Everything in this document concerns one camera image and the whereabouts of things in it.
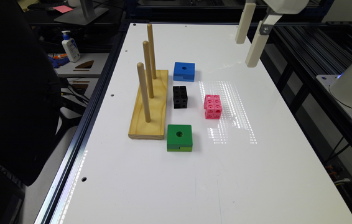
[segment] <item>cube with holes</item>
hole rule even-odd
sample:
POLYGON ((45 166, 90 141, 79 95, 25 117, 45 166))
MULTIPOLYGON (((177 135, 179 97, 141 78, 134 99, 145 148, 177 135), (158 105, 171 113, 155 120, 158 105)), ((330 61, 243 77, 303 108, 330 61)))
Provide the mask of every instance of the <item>cube with holes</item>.
POLYGON ((193 133, 191 125, 168 124, 166 142, 168 152, 191 152, 193 150, 193 133))
POLYGON ((221 101, 219 95, 205 95, 205 101, 203 103, 205 109, 206 119, 220 119, 223 108, 221 107, 221 101))
POLYGON ((195 63, 175 62, 174 81, 194 82, 195 63))
POLYGON ((187 90, 185 86, 174 86, 174 108, 185 109, 187 108, 187 90))

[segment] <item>pink cube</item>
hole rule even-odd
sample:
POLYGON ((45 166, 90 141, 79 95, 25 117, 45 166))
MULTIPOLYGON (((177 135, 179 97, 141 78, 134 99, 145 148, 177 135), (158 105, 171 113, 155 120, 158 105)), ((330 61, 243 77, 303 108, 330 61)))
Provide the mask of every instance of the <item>pink cube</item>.
POLYGON ((206 119, 220 119, 223 108, 221 107, 219 95, 205 95, 203 107, 206 119))

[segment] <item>green block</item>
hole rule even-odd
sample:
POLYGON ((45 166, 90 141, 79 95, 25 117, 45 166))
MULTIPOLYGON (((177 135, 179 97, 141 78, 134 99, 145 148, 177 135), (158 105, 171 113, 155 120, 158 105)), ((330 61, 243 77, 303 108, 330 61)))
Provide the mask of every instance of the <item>green block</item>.
POLYGON ((167 149, 168 152, 191 152, 193 147, 180 147, 180 149, 167 149))
POLYGON ((181 124, 168 125, 168 136, 167 136, 168 151, 191 152, 192 147, 193 147, 193 133, 192 133, 191 125, 181 125, 181 124))

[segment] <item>wooden board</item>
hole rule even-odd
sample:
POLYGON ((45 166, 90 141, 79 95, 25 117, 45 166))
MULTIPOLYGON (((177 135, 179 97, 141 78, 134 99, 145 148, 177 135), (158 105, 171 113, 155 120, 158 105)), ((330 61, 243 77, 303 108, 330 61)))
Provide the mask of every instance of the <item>wooden board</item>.
POLYGON ((149 98, 151 122, 144 118, 140 87, 134 104, 129 138, 161 140, 165 131, 166 98, 168 90, 168 70, 157 70, 157 79, 152 81, 154 98, 149 98))

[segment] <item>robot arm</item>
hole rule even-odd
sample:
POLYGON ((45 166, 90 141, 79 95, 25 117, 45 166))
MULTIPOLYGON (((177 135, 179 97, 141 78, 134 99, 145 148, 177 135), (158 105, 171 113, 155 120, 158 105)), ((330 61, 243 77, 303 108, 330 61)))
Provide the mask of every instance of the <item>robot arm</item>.
MULTIPOLYGON (((282 17, 283 14, 298 14, 305 8, 309 0, 264 0, 269 8, 267 15, 263 21, 259 22, 255 37, 252 41, 246 58, 248 67, 256 67, 264 46, 269 38, 269 34, 274 24, 282 17)), ((256 7, 255 0, 247 0, 245 3, 244 12, 239 22, 238 31, 236 34, 236 43, 243 44, 246 34, 248 33, 249 25, 252 20, 254 8, 256 7)))

